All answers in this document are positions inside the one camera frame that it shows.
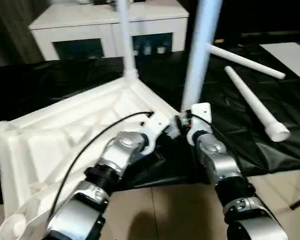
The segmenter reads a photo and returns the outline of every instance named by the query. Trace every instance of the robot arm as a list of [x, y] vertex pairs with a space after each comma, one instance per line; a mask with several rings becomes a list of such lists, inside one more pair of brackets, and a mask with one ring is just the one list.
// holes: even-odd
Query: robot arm
[[235, 159], [227, 154], [226, 146], [213, 135], [208, 121], [192, 117], [191, 125], [187, 139], [196, 148], [199, 162], [223, 206], [224, 221], [229, 225], [227, 239], [288, 240], [283, 228], [256, 196], [255, 188], [243, 176]]
[[103, 213], [127, 166], [153, 152], [157, 137], [168, 124], [167, 118], [155, 113], [139, 132], [119, 132], [97, 164], [85, 170], [85, 180], [76, 186], [49, 220], [44, 239], [99, 239], [106, 221]]

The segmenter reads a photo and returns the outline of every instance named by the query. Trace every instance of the black tablecloth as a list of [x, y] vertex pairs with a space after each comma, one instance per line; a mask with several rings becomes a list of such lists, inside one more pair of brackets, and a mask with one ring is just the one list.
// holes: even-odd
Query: black tablecloth
[[[260, 46], [228, 50], [284, 72], [286, 77], [279, 80], [212, 56], [201, 101], [211, 104], [213, 123], [226, 136], [228, 147], [238, 154], [247, 176], [300, 169], [300, 78]], [[140, 79], [180, 110], [188, 54], [140, 56], [136, 61]], [[288, 140], [270, 141], [224, 71], [226, 65], [233, 66], [270, 112], [287, 126], [291, 132]], [[122, 70], [121, 58], [0, 67], [0, 121], [15, 119], [107, 83], [120, 77]], [[122, 188], [199, 181], [203, 173], [186, 149], [182, 138], [171, 142], [161, 137], [153, 155], [129, 168]]]

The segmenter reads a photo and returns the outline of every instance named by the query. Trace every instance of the white cabinet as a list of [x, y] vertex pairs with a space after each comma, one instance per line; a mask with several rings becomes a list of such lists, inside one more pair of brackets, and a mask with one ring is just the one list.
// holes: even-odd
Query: white cabinet
[[100, 40], [103, 55], [98, 57], [113, 58], [117, 56], [110, 24], [37, 29], [33, 30], [32, 34], [47, 61], [60, 59], [60, 53], [57, 53], [57, 43], [69, 42], [70, 44], [70, 41], [90, 39]]
[[[131, 35], [142, 48], [153, 43], [152, 53], [182, 51], [188, 16], [177, 0], [134, 3], [129, 8]], [[29, 28], [47, 61], [112, 58], [123, 56], [119, 22], [109, 5], [64, 3], [50, 6]]]
[[[182, 51], [184, 50], [185, 47], [187, 22], [188, 22], [187, 18], [131, 22], [130, 34], [131, 36], [144, 36], [144, 35], [171, 33], [172, 35], [171, 43], [170, 42], [167, 43], [168, 45], [171, 45], [171, 51], [172, 52]], [[122, 57], [124, 53], [123, 53], [123, 44], [121, 41], [122, 33], [121, 33], [120, 24], [119, 23], [112, 24], [112, 27], [113, 27], [116, 53], [118, 57]], [[146, 42], [150, 42], [151, 40], [149, 39], [147, 41], [147, 37], [145, 37], [145, 40], [143, 41], [144, 42], [141, 42], [140, 44], [144, 45], [146, 44]]]

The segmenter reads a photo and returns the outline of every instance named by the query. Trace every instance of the white plastic rod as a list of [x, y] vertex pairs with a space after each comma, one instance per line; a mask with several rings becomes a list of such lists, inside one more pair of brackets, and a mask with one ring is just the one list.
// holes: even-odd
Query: white plastic rod
[[222, 0], [201, 0], [195, 20], [181, 110], [190, 110], [200, 99], [209, 61], [207, 44], [215, 35]]
[[269, 110], [263, 105], [263, 103], [257, 98], [257, 96], [251, 91], [251, 89], [245, 84], [245, 82], [239, 77], [239, 75], [233, 70], [232, 67], [226, 66], [224, 68], [226, 73], [231, 78], [232, 82], [259, 118], [261, 123], [265, 127], [266, 134], [274, 142], [282, 142], [289, 138], [290, 132], [281, 122], [269, 112]]
[[239, 56], [239, 55], [234, 54], [232, 52], [226, 51], [226, 50], [224, 50], [222, 48], [219, 48], [219, 47], [216, 47], [214, 45], [209, 44], [208, 49], [209, 49], [209, 52], [213, 55], [216, 55], [218, 57], [227, 59], [227, 60], [235, 62], [237, 64], [241, 64], [241, 65], [246, 66], [248, 68], [257, 70], [261, 73], [268, 74], [268, 75], [270, 75], [272, 77], [275, 77], [277, 79], [283, 79], [286, 76], [286, 74], [283, 73], [283, 72], [274, 70], [270, 67], [262, 65], [260, 63], [255, 62], [255, 61], [251, 61], [251, 60], [249, 60], [245, 57], [242, 57], [242, 56]]
[[117, 3], [122, 31], [124, 77], [127, 79], [137, 79], [138, 71], [136, 69], [135, 56], [133, 55], [133, 42], [129, 28], [128, 1], [117, 0]]

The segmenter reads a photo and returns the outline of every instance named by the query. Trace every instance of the curtain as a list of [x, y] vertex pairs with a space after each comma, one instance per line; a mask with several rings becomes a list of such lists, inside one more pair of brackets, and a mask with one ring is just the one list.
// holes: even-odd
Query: curtain
[[0, 66], [43, 61], [28, 26], [48, 0], [0, 0]]

